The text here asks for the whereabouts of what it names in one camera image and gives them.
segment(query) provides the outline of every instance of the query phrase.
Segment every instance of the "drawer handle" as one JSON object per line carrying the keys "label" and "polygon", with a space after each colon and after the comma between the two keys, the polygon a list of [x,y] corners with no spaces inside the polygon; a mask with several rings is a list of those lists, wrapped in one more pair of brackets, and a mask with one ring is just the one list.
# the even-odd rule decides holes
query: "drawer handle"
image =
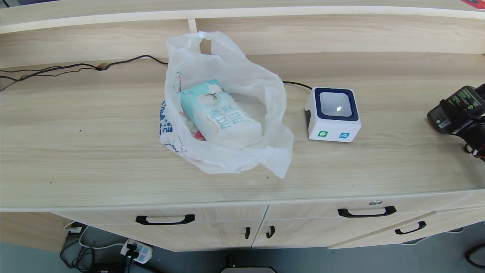
{"label": "drawer handle", "polygon": [[381,217],[381,216],[387,216],[391,215],[394,212],[396,212],[396,208],[392,206],[386,206],[384,207],[386,210],[383,214],[372,214],[372,215],[354,215],[349,212],[348,209],[346,208],[339,208],[337,211],[339,212],[339,215],[345,218],[370,218],[370,217]]}
{"label": "drawer handle", "polygon": [[266,238],[271,238],[275,234],[275,226],[270,226],[270,232],[266,232]]}
{"label": "drawer handle", "polygon": [[146,220],[146,215],[138,215],[135,220],[142,225],[178,225],[192,223],[193,221],[195,221],[195,214],[187,214],[182,221],[174,223],[150,223]]}
{"label": "drawer handle", "polygon": [[246,234],[244,236],[246,238],[246,240],[249,239],[250,234],[251,234],[251,228],[248,226],[248,227],[246,227]]}
{"label": "drawer handle", "polygon": [[418,231],[420,229],[424,229],[426,227],[426,222],[425,221],[419,221],[418,222],[418,228],[415,229],[415,230],[411,230],[411,231],[408,231],[408,232],[402,232],[400,229],[396,229],[394,230],[394,232],[397,234],[397,235],[404,235],[404,234],[409,234],[409,233],[412,233],[412,232],[415,232],[415,231]]}

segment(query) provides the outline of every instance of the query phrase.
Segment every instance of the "wooden shelf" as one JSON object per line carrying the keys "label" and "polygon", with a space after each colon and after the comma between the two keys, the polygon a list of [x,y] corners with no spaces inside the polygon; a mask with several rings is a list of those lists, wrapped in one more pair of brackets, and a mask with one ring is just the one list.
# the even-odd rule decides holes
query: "wooden shelf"
{"label": "wooden shelf", "polygon": [[459,0],[139,0],[55,1],[2,11],[0,34],[54,27],[148,20],[297,15],[423,15],[485,19]]}
{"label": "wooden shelf", "polygon": [[54,1],[7,8],[0,68],[167,57],[170,37],[222,31],[246,55],[485,53],[485,12],[460,0]]}
{"label": "wooden shelf", "polygon": [[102,72],[38,77],[1,93],[2,210],[262,202],[485,186],[485,164],[463,152],[461,139],[436,133],[426,120],[439,100],[463,85],[483,83],[484,56],[355,52],[250,59],[284,80],[352,88],[362,118],[354,142],[309,140],[303,115],[308,92],[286,86],[284,123],[295,142],[285,179],[263,166],[208,175],[159,142],[164,66],[140,60]]}

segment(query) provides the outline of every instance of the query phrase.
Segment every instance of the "cabinet door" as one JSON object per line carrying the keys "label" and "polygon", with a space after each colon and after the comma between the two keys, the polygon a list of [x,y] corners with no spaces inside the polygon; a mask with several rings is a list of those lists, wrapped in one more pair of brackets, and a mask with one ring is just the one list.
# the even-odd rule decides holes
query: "cabinet door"
{"label": "cabinet door", "polygon": [[180,218],[194,215],[194,222],[262,220],[265,205],[217,206],[217,207],[162,207],[152,209],[109,209],[90,211],[56,212],[56,214],[78,222],[96,224],[136,224],[138,216],[147,218]]}
{"label": "cabinet door", "polygon": [[339,209],[347,209],[350,213],[355,215],[383,214],[386,207],[393,207],[396,210],[396,213],[426,213],[438,210],[471,194],[471,192],[447,192],[270,205],[265,219],[279,220],[336,217],[339,215]]}
{"label": "cabinet door", "polygon": [[412,219],[421,214],[402,213],[375,218],[328,217],[266,220],[259,230],[253,248],[325,247]]}
{"label": "cabinet door", "polygon": [[443,210],[404,221],[371,234],[335,244],[332,248],[348,248],[407,242],[457,229],[485,220],[485,207],[467,210]]}
{"label": "cabinet door", "polygon": [[95,225],[171,251],[250,248],[260,221],[193,222],[181,225]]}

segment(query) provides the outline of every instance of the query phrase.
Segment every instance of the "wooden counter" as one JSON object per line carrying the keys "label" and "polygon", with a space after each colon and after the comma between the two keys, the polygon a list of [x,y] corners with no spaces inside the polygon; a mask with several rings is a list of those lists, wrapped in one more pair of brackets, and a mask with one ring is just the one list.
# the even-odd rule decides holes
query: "wooden counter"
{"label": "wooden counter", "polygon": [[165,66],[32,77],[0,92],[2,212],[51,212],[172,251],[360,247],[485,220],[485,164],[426,119],[485,81],[485,13],[463,1],[70,0],[0,16],[3,70],[166,60],[169,38],[222,31],[283,80],[353,89],[362,120],[352,143],[311,141],[308,90],[286,85],[286,177],[208,175],[159,142]]}
{"label": "wooden counter", "polygon": [[295,135],[284,180],[263,166],[208,175],[158,139],[165,67],[151,60],[107,71],[38,77],[1,93],[1,207],[53,210],[402,195],[482,188],[485,164],[436,133],[426,113],[484,80],[485,57],[431,53],[315,53],[251,59],[284,80],[356,92],[354,142],[308,139],[308,91],[287,85]]}

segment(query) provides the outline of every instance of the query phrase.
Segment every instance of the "floor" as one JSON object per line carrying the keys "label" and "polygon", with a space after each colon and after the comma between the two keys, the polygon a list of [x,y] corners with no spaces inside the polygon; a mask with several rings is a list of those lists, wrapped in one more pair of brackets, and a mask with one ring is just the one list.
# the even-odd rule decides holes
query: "floor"
{"label": "floor", "polygon": [[[90,227],[84,243],[102,246],[124,242],[124,238]],[[133,265],[130,273],[219,273],[226,256],[236,256],[238,266],[271,266],[278,273],[480,273],[469,265],[463,253],[470,247],[485,243],[485,225],[467,226],[462,233],[443,233],[427,238],[414,246],[386,245],[354,249],[325,248],[240,250],[207,252],[170,252],[154,248],[147,263],[152,269]],[[79,248],[65,252],[74,258]],[[119,261],[120,247],[96,252],[97,261]],[[472,259],[485,264],[485,249]]]}

